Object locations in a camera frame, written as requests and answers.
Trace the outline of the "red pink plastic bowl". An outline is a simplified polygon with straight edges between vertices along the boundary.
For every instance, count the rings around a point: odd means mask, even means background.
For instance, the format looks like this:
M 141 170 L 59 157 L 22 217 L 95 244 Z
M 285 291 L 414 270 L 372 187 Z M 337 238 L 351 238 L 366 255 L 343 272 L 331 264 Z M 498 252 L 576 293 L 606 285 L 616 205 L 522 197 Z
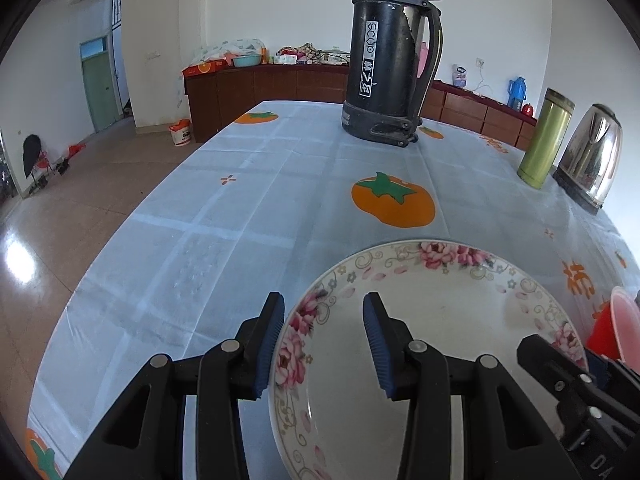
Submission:
M 587 348 L 638 372 L 639 333 L 639 306 L 629 292 L 616 286 L 593 326 Z

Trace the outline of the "pink floral rim plate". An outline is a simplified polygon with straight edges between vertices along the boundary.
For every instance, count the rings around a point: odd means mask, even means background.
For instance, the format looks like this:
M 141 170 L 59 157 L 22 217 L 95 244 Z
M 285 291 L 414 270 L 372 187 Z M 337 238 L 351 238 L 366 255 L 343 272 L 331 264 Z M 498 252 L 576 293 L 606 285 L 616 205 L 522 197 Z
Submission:
M 579 366 L 577 330 L 547 289 L 514 264 L 446 240 L 401 240 L 349 256 L 320 275 L 285 321 L 274 349 L 270 418 L 294 479 L 393 479 L 409 405 L 378 382 L 363 315 L 369 294 L 404 322 L 416 352 L 474 362 L 489 354 L 553 432 L 552 395 L 518 365 L 521 340 L 538 335 Z

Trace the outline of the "stainless steel electric kettle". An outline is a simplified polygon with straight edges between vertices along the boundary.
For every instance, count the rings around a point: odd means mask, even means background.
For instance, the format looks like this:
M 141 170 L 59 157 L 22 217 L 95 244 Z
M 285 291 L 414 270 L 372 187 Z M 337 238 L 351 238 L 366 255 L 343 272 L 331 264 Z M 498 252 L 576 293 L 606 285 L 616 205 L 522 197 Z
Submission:
M 597 214 L 612 188 L 623 129 L 615 113 L 594 103 L 580 121 L 553 173 L 553 179 L 576 204 Z

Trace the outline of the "green thermos tumbler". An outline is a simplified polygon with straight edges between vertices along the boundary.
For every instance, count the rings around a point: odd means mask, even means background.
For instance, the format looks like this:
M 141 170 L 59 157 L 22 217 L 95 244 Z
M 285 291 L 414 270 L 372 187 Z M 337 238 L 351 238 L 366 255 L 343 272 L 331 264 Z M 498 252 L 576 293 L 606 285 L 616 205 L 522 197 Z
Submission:
M 546 90 L 533 139 L 518 167 L 518 176 L 532 188 L 540 190 L 547 179 L 564 140 L 575 104 L 562 93 Z

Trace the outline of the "persimmon print tablecloth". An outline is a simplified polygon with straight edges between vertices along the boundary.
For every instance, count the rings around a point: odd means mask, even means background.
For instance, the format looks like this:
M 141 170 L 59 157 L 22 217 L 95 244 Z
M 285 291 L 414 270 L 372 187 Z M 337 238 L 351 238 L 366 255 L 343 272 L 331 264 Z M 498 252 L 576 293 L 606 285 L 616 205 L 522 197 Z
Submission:
M 39 367 L 26 452 L 64 476 L 157 353 L 200 356 L 258 315 L 285 321 L 269 386 L 240 406 L 255 479 L 393 479 L 408 406 L 378 385 L 362 322 L 377 292 L 448 356 L 493 354 L 547 424 L 555 398 L 516 362 L 543 336 L 577 362 L 594 315 L 639 268 L 605 214 L 521 151 L 429 122 L 406 148 L 346 133 L 337 104 L 265 102 L 224 128 L 130 214 L 67 304 Z

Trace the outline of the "white plastic bucket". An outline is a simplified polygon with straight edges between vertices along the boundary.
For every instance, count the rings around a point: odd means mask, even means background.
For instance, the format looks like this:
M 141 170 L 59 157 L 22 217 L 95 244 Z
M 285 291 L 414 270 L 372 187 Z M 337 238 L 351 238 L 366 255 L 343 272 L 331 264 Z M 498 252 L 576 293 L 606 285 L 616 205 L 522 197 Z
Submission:
M 191 122 L 189 119 L 181 119 L 172 125 L 168 126 L 168 131 L 171 135 L 171 140 L 175 146 L 185 146 L 192 140 L 191 136 Z

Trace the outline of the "black chair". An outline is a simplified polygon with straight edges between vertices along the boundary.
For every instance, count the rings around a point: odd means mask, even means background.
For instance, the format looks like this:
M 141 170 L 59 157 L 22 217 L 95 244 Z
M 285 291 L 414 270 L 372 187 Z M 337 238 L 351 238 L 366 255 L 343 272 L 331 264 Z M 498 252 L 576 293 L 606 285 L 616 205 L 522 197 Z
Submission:
M 35 134 L 29 134 L 23 142 L 23 171 L 27 179 L 32 179 L 33 188 L 42 190 L 47 186 L 52 167 L 40 137 Z

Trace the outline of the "blue thermos jug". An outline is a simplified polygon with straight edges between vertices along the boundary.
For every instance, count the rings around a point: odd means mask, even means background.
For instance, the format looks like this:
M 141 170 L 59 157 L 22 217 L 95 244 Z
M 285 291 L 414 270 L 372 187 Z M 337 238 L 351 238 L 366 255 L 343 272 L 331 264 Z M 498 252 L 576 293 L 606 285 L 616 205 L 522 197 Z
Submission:
M 520 112 L 526 101 L 526 81 L 524 77 L 518 76 L 509 81 L 508 95 L 508 107 L 511 110 Z

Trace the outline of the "dark red wooden sideboard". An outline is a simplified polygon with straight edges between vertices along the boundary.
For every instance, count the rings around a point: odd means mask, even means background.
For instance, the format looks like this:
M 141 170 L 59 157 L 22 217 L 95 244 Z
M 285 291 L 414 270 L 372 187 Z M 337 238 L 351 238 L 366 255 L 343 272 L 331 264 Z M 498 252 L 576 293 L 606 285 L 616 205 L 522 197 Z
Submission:
M 348 69 L 329 65 L 258 65 L 217 70 L 215 63 L 184 75 L 194 139 L 205 142 L 264 101 L 341 103 Z M 432 83 L 421 116 L 477 132 L 524 151 L 536 120 L 504 104 L 441 81 Z

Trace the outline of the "green door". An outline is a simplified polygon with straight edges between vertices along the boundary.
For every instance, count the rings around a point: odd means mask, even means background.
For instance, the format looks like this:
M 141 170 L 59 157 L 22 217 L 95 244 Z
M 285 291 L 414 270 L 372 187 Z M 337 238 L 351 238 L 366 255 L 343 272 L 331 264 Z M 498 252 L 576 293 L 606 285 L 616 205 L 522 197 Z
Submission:
M 118 122 L 120 117 L 107 38 L 81 44 L 80 62 L 89 113 L 94 130 L 100 132 Z

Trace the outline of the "pink thermos bottle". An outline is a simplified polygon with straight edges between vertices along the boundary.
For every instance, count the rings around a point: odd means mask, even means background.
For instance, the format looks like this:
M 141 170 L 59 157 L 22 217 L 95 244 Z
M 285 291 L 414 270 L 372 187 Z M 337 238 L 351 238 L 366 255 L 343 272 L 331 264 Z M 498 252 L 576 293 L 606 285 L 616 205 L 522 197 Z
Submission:
M 416 68 L 416 76 L 418 77 L 422 76 L 427 58 L 428 58 L 428 45 L 425 41 L 422 41 L 421 47 L 420 47 L 420 53 L 419 53 L 418 67 Z

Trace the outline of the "black steel thermos jug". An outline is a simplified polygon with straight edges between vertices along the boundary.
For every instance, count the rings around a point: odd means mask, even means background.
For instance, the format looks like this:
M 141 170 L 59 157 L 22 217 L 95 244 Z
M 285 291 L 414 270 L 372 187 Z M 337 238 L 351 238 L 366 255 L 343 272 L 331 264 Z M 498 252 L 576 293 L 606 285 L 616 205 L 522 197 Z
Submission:
M 442 57 L 439 0 L 352 0 L 352 44 L 343 129 L 361 140 L 405 148 Z M 416 76 L 421 42 L 428 58 Z

